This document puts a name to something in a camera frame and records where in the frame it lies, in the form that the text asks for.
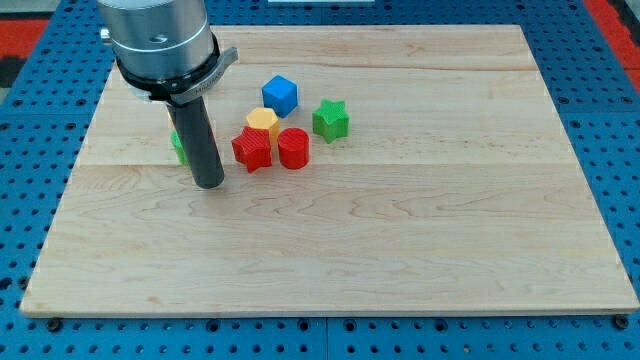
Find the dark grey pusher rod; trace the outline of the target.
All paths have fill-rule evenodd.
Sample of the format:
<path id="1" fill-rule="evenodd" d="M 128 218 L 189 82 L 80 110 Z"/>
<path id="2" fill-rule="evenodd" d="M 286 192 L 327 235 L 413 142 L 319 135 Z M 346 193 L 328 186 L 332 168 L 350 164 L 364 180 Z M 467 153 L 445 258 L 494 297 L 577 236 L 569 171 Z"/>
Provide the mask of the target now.
<path id="1" fill-rule="evenodd" d="M 221 185 L 224 169 L 203 98 L 168 104 L 167 109 L 196 185 L 204 189 Z"/>

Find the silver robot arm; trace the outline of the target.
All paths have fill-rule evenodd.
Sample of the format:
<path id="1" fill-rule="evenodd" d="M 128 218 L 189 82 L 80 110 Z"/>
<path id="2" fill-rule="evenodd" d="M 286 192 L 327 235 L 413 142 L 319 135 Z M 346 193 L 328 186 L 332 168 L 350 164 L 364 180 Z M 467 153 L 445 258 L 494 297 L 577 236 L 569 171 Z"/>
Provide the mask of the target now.
<path id="1" fill-rule="evenodd" d="M 166 105 L 196 185 L 222 184 L 224 169 L 203 96 L 238 60 L 238 50 L 219 47 L 202 0 L 97 4 L 105 23 L 102 41 L 113 48 L 137 96 Z"/>

